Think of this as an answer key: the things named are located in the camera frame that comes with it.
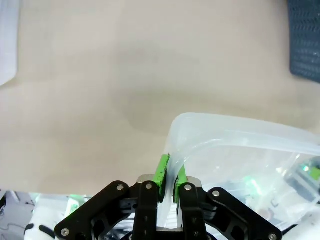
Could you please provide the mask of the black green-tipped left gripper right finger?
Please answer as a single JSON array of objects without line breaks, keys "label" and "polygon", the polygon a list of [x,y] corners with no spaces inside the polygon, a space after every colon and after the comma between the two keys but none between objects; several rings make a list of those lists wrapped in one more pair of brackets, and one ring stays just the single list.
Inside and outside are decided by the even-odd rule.
[{"label": "black green-tipped left gripper right finger", "polygon": [[204,190],[201,181],[178,172],[173,191],[184,240],[282,240],[282,231],[221,187]]}]

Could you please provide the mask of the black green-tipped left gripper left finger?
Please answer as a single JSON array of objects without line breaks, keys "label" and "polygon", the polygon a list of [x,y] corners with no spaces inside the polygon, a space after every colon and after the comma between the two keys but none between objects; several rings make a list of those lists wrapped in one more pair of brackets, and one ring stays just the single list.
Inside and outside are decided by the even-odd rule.
[{"label": "black green-tipped left gripper left finger", "polygon": [[155,240],[158,205],[165,197],[169,154],[163,154],[155,174],[145,174],[133,186],[116,180],[59,222],[58,240],[104,240],[114,227],[135,215],[132,238]]}]

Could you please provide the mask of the clear plastic food container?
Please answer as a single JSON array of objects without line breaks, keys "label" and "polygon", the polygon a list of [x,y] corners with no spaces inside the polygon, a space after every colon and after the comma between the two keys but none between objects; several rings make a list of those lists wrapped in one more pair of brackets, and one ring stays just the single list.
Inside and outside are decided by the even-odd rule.
[{"label": "clear plastic food container", "polygon": [[[221,187],[281,230],[315,205],[285,181],[295,165],[320,156],[320,136],[278,123],[217,114],[184,113],[170,127],[171,193],[181,168],[204,190]],[[173,196],[165,197],[158,222],[168,226]]]}]

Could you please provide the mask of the dark blue mesh basket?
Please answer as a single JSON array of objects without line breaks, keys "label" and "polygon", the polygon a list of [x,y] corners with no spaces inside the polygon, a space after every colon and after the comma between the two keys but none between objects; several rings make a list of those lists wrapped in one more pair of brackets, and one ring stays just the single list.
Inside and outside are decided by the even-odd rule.
[{"label": "dark blue mesh basket", "polygon": [[320,83],[320,0],[287,0],[290,72]]}]

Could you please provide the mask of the white plastic basket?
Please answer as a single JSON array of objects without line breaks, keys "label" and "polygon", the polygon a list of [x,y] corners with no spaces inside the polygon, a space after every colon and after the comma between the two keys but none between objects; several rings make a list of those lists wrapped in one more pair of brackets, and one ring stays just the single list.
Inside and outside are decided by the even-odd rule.
[{"label": "white plastic basket", "polygon": [[0,86],[18,70],[18,29],[21,0],[0,0]]}]

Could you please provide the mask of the black box with green light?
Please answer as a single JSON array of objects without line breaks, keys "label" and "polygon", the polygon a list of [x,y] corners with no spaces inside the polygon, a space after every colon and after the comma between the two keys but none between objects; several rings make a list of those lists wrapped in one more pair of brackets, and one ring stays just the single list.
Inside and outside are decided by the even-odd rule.
[{"label": "black box with green light", "polygon": [[294,165],[284,179],[300,197],[320,204],[320,156]]}]

